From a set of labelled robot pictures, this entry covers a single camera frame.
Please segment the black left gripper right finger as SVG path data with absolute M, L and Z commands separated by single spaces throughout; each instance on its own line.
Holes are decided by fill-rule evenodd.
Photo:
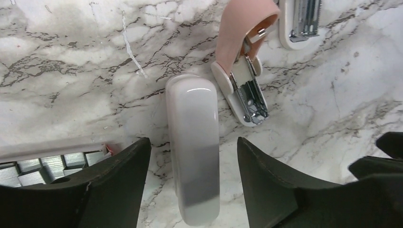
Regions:
M 252 228 L 400 228 L 403 174 L 337 184 L 302 173 L 243 137 L 237 155 Z

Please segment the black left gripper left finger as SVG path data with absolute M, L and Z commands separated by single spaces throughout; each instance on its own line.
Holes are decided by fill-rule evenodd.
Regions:
M 0 189 L 3 228 L 134 228 L 151 155 L 140 138 L 121 152 L 51 184 Z

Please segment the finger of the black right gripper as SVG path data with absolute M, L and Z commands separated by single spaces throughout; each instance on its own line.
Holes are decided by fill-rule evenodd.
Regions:
M 373 174 L 402 174 L 403 133 L 387 132 L 376 140 L 375 145 L 389 158 L 365 156 L 349 165 L 349 171 L 357 179 Z

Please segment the staple box tray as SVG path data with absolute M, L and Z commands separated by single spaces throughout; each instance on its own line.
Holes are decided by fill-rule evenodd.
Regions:
M 3 162 L 0 164 L 0 184 L 12 188 L 50 184 L 107 159 L 121 150 L 122 146 L 119 144 L 99 144 L 77 148 L 71 153 Z

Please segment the long white stapler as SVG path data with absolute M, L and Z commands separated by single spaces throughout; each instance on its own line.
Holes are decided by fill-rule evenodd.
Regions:
M 204 226 L 220 212 L 217 91 L 202 77 L 183 74 L 165 86 L 175 194 L 183 221 Z

